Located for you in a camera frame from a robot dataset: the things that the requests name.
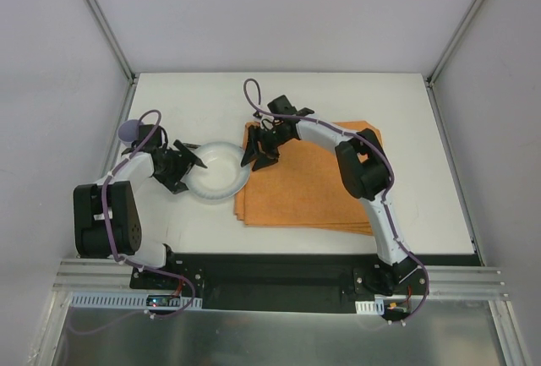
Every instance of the wall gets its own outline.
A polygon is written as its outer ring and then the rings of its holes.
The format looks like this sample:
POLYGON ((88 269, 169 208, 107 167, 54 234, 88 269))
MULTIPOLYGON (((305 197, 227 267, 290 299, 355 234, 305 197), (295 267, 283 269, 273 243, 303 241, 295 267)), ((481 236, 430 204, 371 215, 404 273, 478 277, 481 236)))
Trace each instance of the wall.
POLYGON ((100 174, 126 79, 84 0, 0 0, 0 353, 28 360, 71 193, 100 174))
POLYGON ((472 0, 98 0, 137 72, 429 74, 472 0))
POLYGON ((541 0, 488 0, 436 96, 489 265, 541 364, 541 0))

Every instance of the white plate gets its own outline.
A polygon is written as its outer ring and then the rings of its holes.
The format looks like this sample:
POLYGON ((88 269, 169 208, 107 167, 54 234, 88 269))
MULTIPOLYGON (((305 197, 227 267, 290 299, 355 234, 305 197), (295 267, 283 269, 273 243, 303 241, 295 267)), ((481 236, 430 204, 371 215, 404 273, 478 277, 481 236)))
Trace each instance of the white plate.
POLYGON ((208 168, 194 166, 183 182, 189 191, 210 201, 232 197, 250 177, 250 165, 240 167, 244 150, 229 142, 211 142, 194 150, 208 168))

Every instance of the tabletop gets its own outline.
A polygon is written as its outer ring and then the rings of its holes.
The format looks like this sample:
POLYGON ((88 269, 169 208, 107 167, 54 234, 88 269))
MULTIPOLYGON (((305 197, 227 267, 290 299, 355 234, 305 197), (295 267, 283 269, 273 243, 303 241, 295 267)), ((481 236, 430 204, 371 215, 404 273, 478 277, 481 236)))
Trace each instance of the tabletop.
MULTIPOLYGON (((141 74, 130 118, 150 109, 172 142, 224 140, 241 145, 252 109, 243 82, 261 86, 263 105, 285 94, 332 122, 366 120, 382 134, 396 184, 396 216, 417 254, 472 254, 434 114, 420 74, 141 74)), ((149 116, 145 121, 151 123, 149 116)), ((233 214, 233 199, 207 205, 190 192, 170 195, 154 179, 136 194, 144 238, 184 253, 364 254, 374 238, 314 228, 246 227, 233 214)))

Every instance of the folded cloth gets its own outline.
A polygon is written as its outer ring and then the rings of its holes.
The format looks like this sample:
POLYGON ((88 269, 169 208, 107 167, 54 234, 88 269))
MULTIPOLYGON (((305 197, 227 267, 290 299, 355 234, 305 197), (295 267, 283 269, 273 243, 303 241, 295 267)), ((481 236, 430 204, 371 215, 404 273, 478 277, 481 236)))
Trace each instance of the folded cloth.
MULTIPOLYGON (((380 132, 365 121, 337 125, 356 132, 370 128, 381 142, 380 132)), ((364 208, 342 184, 334 154, 296 139, 280 146, 277 164, 250 174, 235 197, 235 214, 249 226, 372 234, 364 208)))

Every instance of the orange cloth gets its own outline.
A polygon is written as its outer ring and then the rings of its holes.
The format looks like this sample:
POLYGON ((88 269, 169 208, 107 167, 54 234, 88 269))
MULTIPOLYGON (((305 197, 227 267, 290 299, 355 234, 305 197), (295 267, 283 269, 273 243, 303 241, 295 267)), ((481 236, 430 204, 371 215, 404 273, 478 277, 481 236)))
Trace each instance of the orange cloth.
MULTIPOLYGON (((337 123, 380 132, 365 121, 337 123)), ((235 215, 249 226, 315 227, 372 234, 364 208, 346 191, 334 154, 310 142, 280 146, 277 164, 252 172, 235 196, 235 215)))

